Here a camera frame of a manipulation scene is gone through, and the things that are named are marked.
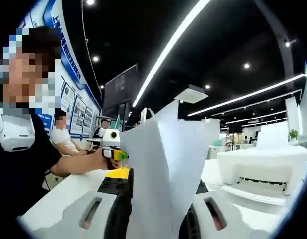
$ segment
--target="potted plant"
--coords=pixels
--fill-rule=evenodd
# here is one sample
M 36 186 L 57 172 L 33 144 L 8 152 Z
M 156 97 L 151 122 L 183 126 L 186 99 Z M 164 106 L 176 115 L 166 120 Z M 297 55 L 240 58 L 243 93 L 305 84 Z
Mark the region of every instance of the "potted plant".
M 298 132 L 297 130 L 291 130 L 289 132 L 290 143 L 297 143 L 298 140 Z

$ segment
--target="white paper sheet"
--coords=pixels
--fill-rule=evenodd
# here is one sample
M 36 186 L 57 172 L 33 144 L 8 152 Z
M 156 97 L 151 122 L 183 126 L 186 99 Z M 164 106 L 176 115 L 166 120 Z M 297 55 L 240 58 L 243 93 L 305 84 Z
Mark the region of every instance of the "white paper sheet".
M 201 179 L 208 144 L 199 121 L 162 121 L 158 127 L 169 168 L 171 238 L 177 239 Z
M 208 150 L 200 122 L 159 119 L 120 136 L 121 149 L 129 153 L 129 166 L 134 168 L 128 230 L 141 230 L 139 239 L 178 238 Z M 127 238 L 138 239 L 134 234 Z
M 288 145 L 287 121 L 261 126 L 256 148 L 274 149 L 287 147 Z
M 132 214 L 127 239 L 169 239 L 172 230 L 169 170 L 155 120 L 120 135 L 134 169 Z M 138 237 L 129 234 L 138 232 Z
M 158 113 L 154 115 L 154 117 L 155 120 L 157 121 L 162 121 L 162 120 L 178 121 L 178 111 L 179 111 L 179 101 L 174 100 L 165 107 L 163 107 Z

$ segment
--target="white shirt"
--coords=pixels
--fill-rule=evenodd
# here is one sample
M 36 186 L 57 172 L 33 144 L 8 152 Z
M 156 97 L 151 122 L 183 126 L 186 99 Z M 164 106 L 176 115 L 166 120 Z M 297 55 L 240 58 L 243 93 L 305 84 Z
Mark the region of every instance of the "white shirt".
M 71 142 L 70 135 L 67 131 L 67 129 L 58 129 L 53 128 L 50 132 L 50 138 L 53 142 L 53 144 L 63 143 L 66 148 L 70 149 L 71 151 L 74 151 L 78 153 L 79 151 L 76 150 L 75 145 Z

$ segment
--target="television screen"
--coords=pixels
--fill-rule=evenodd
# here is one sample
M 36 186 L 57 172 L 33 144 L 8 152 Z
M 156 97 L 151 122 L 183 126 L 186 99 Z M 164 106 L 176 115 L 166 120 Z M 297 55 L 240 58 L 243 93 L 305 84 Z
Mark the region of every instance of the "television screen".
M 133 101 L 139 90 L 137 65 L 124 71 L 105 85 L 103 111 Z

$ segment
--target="led strip light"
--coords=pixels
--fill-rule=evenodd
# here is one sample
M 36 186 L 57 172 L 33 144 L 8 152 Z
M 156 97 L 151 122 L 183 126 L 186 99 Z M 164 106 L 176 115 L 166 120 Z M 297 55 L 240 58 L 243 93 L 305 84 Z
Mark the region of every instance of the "led strip light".
M 262 117 L 273 116 L 273 115 L 277 115 L 277 114 L 284 113 L 284 112 L 287 112 L 287 110 L 271 113 L 271 114 L 264 115 L 264 116 L 258 116 L 258 117 L 254 117 L 254 118 L 249 118 L 249 119 L 245 119 L 245 120 L 241 119 L 241 120 L 236 120 L 236 121 L 232 121 L 232 122 L 227 122 L 225 124 L 238 123 L 238 122 L 243 122 L 243 121 L 248 121 L 248 120 L 259 119 L 259 118 L 262 118 Z
M 190 13 L 186 16 L 186 18 L 183 20 L 181 25 L 178 27 L 178 29 L 175 31 L 173 36 L 171 37 L 170 41 L 166 45 L 166 47 L 163 49 L 161 55 L 159 56 L 158 60 L 152 67 L 149 75 L 145 79 L 138 95 L 135 101 L 133 102 L 133 107 L 136 107 L 140 98 L 142 97 L 144 91 L 148 87 L 150 81 L 152 80 L 153 76 L 155 73 L 158 71 L 160 68 L 161 64 L 163 63 L 164 59 L 167 57 L 175 43 L 178 41 L 178 39 L 181 37 L 183 32 L 188 28 L 188 26 L 191 24 L 191 22 L 197 17 L 197 15 L 203 10 L 203 8 L 210 2 L 211 0 L 200 0 L 190 11 Z
M 262 103 L 267 103 L 269 101 L 273 101 L 273 100 L 279 99 L 279 98 L 284 97 L 284 96 L 292 95 L 292 94 L 294 94 L 296 92 L 300 92 L 299 99 L 301 100 L 302 99 L 302 92 L 303 92 L 303 90 L 302 89 L 298 89 L 298 90 L 295 90 L 295 91 L 292 91 L 292 92 L 288 92 L 288 93 L 285 93 L 285 94 L 282 94 L 282 95 L 279 95 L 279 96 L 272 97 L 272 98 L 264 100 L 264 101 L 259 101 L 259 102 L 256 102 L 256 103 L 252 103 L 250 105 L 241 106 L 241 107 L 233 108 L 231 110 L 227 110 L 227 111 L 223 111 L 223 112 L 220 112 L 220 113 L 216 113 L 216 114 L 213 114 L 211 116 L 222 115 L 223 113 L 228 113 L 228 112 L 232 112 L 232 111 L 236 111 L 236 110 L 245 109 L 247 107 L 259 105 L 259 104 L 262 104 Z
M 301 73 L 301 74 L 296 75 L 296 76 L 294 76 L 294 77 L 291 77 L 291 78 L 289 78 L 289 79 L 287 79 L 287 80 L 284 80 L 284 81 L 282 81 L 282 82 L 280 82 L 280 83 L 277 83 L 277 84 L 274 84 L 274 85 L 272 85 L 272 86 L 269 86 L 269 87 L 260 89 L 260 90 L 258 90 L 258 91 L 254 91 L 254 92 L 249 93 L 249 94 L 247 94 L 247 95 L 245 95 L 245 96 L 241 96 L 241 97 L 238 97 L 238 98 L 235 98 L 235 99 L 232 99 L 232 100 L 225 101 L 225 102 L 223 102 L 223 103 L 217 104 L 217 105 L 215 105 L 215 106 L 211 106 L 211 107 L 205 108 L 205 109 L 203 109 L 203 110 L 199 110 L 199 111 L 190 113 L 190 114 L 188 114 L 188 116 L 194 116 L 194 115 L 200 114 L 200 113 L 205 112 L 205 111 L 209 111 L 209 110 L 212 110 L 212 109 L 221 107 L 221 106 L 225 106 L 225 105 L 231 104 L 231 103 L 236 102 L 236 101 L 240 101 L 240 100 L 246 99 L 246 98 L 251 97 L 251 96 L 255 96 L 255 95 L 257 95 L 257 94 L 260 94 L 260 93 L 262 93 L 262 92 L 265 92 L 265 91 L 274 89 L 274 88 L 276 88 L 276 87 L 282 86 L 282 85 L 284 85 L 284 84 L 287 84 L 287 83 L 289 83 L 289 82 L 292 82 L 292 81 L 297 80 L 297 79 L 299 79 L 299 78 L 301 78 L 301 77 L 304 77 L 304 76 L 305 76 L 305 74 Z
M 287 120 L 287 119 L 288 119 L 288 118 L 285 117 L 285 118 L 275 119 L 275 120 L 266 121 L 266 122 L 253 123 L 253 124 L 246 124 L 246 125 L 242 125 L 242 127 L 253 126 L 253 125 L 264 124 L 264 123 L 272 123 L 272 122 L 281 121 L 281 120 Z

